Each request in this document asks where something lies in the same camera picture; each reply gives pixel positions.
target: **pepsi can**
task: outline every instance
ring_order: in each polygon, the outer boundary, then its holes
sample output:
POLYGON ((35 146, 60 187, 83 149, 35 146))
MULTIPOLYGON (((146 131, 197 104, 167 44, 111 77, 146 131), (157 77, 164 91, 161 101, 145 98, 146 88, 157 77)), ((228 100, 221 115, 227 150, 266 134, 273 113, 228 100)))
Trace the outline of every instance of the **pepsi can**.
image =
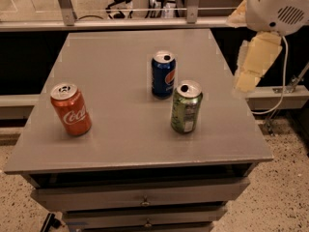
POLYGON ((174 77, 176 60, 173 53, 160 50, 152 60, 153 95, 159 99, 172 96, 174 89, 174 77))

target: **green soda can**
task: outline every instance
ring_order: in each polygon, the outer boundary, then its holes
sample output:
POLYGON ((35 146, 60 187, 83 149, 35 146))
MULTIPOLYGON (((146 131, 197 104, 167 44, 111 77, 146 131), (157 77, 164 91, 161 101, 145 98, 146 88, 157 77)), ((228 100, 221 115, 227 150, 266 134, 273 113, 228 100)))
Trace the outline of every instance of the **green soda can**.
POLYGON ((201 85, 195 81, 182 81, 174 90, 171 125, 175 131, 194 131, 202 98, 201 85))

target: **soda can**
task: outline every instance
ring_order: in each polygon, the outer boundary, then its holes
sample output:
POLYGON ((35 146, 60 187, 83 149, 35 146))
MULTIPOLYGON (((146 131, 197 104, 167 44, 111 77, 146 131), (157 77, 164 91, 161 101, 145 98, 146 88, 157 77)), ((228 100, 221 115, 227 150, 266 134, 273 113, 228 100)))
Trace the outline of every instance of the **soda can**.
POLYGON ((180 133, 194 131, 203 99, 202 88, 195 81, 185 80, 175 89, 172 108, 172 128, 180 133))
POLYGON ((81 135, 90 129, 92 122, 75 84, 60 83, 53 87, 50 101, 68 134, 81 135))
POLYGON ((152 92, 159 99, 172 96, 174 89, 174 77, 176 60, 173 53, 160 50, 152 60, 152 92))

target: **coca-cola can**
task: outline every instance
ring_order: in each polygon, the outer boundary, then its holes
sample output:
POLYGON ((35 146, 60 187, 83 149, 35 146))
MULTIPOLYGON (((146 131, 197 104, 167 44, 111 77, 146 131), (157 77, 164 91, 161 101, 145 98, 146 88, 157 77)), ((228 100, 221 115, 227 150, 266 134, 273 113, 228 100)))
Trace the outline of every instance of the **coca-cola can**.
POLYGON ((84 98, 75 84, 60 83, 50 92, 50 101, 70 135, 86 133, 92 123, 84 98))

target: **drawer handle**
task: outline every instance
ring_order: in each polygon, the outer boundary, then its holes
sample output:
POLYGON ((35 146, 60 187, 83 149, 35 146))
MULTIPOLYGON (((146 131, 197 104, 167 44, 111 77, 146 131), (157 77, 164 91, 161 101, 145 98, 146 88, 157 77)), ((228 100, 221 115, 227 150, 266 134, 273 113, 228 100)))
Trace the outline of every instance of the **drawer handle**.
POLYGON ((145 228, 151 228, 153 225, 150 223, 150 221, 147 219, 147 222, 144 225, 145 228))
POLYGON ((149 207, 151 203, 147 200, 147 196, 144 196, 144 201, 141 203, 142 207, 149 207))

